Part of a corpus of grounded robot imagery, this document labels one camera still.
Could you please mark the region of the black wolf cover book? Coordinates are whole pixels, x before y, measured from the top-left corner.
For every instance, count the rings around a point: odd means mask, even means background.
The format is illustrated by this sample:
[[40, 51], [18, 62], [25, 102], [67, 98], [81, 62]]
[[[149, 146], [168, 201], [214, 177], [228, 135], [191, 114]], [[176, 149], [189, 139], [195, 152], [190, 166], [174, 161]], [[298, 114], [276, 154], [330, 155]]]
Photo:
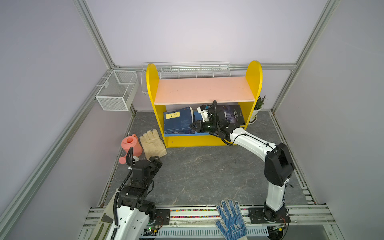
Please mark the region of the black wolf cover book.
[[240, 105], [217, 105], [217, 115], [220, 121], [226, 119], [239, 126], [246, 125]]

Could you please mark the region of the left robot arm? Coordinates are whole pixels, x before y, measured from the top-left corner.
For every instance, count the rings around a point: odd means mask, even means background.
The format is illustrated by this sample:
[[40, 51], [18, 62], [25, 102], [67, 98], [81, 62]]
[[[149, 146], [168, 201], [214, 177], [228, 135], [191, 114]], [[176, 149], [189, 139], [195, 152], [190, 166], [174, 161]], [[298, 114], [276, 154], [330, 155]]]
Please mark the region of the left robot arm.
[[163, 163], [158, 156], [134, 161], [134, 148], [131, 147], [126, 164], [130, 172], [115, 195], [113, 224], [107, 240], [138, 240], [145, 227], [155, 220], [155, 203], [147, 201], [146, 197]]

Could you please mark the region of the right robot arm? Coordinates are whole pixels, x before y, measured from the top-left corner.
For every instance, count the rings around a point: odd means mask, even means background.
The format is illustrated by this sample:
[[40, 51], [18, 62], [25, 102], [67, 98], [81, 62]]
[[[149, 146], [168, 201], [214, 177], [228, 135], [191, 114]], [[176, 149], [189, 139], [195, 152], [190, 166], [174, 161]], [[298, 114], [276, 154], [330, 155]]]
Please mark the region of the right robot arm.
[[228, 146], [241, 146], [264, 161], [264, 174], [269, 182], [268, 193], [263, 210], [256, 215], [268, 223], [283, 220], [288, 224], [291, 219], [285, 204], [285, 193], [295, 170], [288, 146], [265, 141], [229, 122], [224, 112], [218, 110], [216, 101], [207, 106], [201, 105], [198, 113], [202, 118], [190, 124], [192, 130], [209, 133]]

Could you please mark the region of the yellow shelf with coloured boards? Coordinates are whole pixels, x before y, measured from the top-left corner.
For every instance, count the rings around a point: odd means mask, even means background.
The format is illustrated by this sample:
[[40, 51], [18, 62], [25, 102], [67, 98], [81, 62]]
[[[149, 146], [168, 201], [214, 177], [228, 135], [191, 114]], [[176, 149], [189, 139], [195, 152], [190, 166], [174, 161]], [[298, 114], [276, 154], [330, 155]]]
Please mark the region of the yellow shelf with coloured boards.
[[155, 64], [150, 63], [146, 78], [152, 107], [163, 133], [167, 105], [193, 106], [213, 101], [219, 104], [238, 103], [248, 122], [262, 90], [263, 70], [260, 62], [252, 61], [244, 77], [161, 80]]

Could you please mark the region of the beige work glove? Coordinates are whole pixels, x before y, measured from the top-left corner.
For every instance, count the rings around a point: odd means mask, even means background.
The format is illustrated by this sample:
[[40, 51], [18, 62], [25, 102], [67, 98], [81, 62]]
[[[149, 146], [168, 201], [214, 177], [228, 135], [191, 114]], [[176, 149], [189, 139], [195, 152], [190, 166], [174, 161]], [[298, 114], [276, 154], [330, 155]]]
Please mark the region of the beige work glove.
[[151, 157], [163, 157], [167, 154], [167, 149], [165, 144], [160, 138], [160, 135], [156, 129], [147, 131], [142, 136], [140, 136], [140, 142], [144, 150], [146, 159]]

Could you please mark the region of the pink watering can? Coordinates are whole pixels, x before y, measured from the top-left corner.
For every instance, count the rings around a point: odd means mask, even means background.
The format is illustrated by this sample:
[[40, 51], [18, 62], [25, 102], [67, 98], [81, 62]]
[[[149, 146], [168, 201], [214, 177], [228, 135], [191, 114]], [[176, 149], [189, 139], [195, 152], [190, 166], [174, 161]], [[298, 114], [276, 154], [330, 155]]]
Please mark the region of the pink watering can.
[[133, 134], [131, 136], [124, 138], [121, 142], [121, 147], [126, 152], [126, 155], [119, 158], [120, 164], [126, 163], [126, 157], [127, 157], [127, 154], [129, 152], [130, 148], [133, 148], [133, 156], [134, 157], [138, 158], [143, 153], [143, 148], [140, 145], [139, 138], [137, 137], [136, 134]]

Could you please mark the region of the small potted green plant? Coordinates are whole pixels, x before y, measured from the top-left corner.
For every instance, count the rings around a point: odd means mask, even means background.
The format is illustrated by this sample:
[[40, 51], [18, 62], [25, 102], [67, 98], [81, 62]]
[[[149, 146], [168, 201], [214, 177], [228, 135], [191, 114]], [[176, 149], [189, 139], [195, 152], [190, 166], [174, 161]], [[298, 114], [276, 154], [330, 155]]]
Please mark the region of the small potted green plant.
[[251, 119], [249, 121], [249, 124], [253, 124], [257, 120], [257, 114], [262, 109], [263, 105], [265, 104], [265, 100], [266, 100], [266, 95], [264, 95], [263, 97], [261, 97], [261, 96], [258, 97], [258, 100], [256, 102], [255, 108], [254, 108], [252, 116], [251, 116]]

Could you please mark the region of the blue dotted knit glove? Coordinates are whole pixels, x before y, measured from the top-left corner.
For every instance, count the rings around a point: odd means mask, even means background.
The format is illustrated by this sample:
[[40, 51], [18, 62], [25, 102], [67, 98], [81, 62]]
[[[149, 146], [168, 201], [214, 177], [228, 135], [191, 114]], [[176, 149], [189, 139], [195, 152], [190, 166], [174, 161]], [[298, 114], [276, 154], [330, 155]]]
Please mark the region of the blue dotted knit glove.
[[247, 227], [239, 202], [222, 200], [217, 205], [220, 220], [216, 226], [226, 240], [247, 240]]

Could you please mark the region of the white mesh wall basket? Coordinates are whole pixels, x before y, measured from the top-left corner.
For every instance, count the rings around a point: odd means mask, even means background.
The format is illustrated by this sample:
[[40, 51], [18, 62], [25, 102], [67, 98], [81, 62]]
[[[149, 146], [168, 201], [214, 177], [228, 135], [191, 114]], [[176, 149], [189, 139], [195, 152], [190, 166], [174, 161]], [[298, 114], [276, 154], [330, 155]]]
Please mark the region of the white mesh wall basket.
[[128, 112], [139, 85], [135, 71], [111, 71], [96, 99], [104, 111]]

